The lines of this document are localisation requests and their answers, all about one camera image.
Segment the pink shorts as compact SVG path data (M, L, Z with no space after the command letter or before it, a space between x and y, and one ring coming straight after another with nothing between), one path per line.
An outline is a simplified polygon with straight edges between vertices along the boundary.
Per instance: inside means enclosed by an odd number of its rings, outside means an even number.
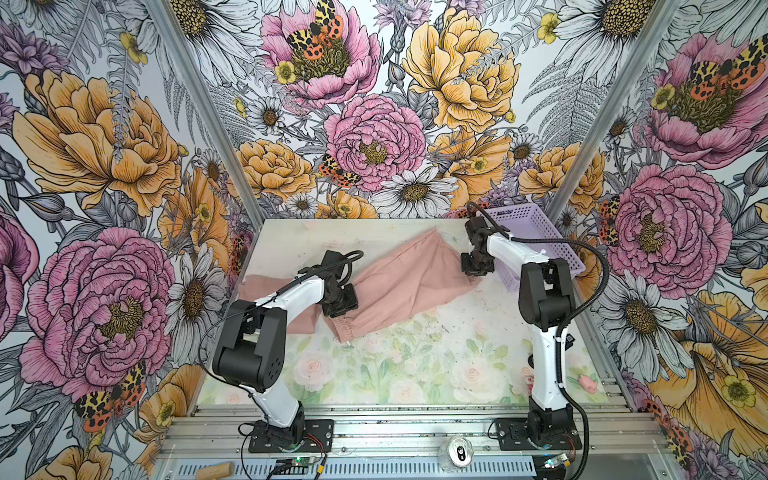
M433 228L399 245L353 279L358 308L326 324L341 343L407 321L471 292L460 255Z

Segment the pink t-shirt with print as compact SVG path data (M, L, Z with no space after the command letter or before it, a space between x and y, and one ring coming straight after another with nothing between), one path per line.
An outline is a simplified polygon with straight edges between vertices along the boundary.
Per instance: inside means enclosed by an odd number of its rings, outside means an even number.
M325 282L313 276L277 294L288 283L288 279L249 275L239 286L238 299L285 310L288 334L313 334L321 313Z

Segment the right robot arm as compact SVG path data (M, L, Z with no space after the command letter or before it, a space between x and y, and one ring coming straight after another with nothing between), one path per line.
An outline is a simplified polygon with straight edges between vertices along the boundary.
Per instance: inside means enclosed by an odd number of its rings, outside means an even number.
M472 250L461 255L461 270L484 276L501 263L518 276L518 309L531 327L534 383L525 422L526 437L545 448L564 440L579 447L575 404L564 384L565 340L575 315L568 262L551 248L556 239L514 236L483 215L465 223Z

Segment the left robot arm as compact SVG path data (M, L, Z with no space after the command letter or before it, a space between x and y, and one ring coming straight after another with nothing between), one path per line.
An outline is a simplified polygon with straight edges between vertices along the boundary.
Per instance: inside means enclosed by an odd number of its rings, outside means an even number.
M237 300L223 321L211 360L213 374L245 389L262 411L265 438L282 448L300 444L306 435L304 409L280 379L287 329L312 307L338 318L358 308L350 283L353 264L364 253L325 252L320 264L306 267L287 284L258 300Z

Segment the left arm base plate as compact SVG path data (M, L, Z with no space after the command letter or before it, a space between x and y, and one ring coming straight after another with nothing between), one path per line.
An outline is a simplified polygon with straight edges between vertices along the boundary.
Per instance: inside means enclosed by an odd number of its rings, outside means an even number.
M247 450L252 454L329 453L335 422L328 419L297 420L289 428L278 428L257 421L247 435Z

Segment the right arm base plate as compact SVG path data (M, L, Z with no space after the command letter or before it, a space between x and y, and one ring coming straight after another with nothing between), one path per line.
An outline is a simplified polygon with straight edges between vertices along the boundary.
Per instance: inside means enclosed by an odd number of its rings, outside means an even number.
M578 450L582 440L573 421L548 426L527 418L497 418L491 436L502 451Z

